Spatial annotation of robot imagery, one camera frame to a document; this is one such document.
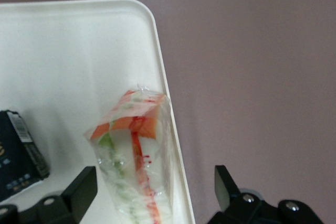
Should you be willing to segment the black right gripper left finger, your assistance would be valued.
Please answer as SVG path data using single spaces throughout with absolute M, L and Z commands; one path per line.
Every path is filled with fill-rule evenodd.
M 61 194 L 44 197 L 20 212 L 19 223 L 80 223 L 97 192 L 96 168 L 87 166 Z

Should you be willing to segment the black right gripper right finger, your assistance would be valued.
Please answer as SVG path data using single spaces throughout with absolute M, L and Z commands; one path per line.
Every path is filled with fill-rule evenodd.
M 215 195 L 220 206 L 209 223 L 278 223 L 277 208 L 252 193 L 242 193 L 224 165 L 215 166 Z

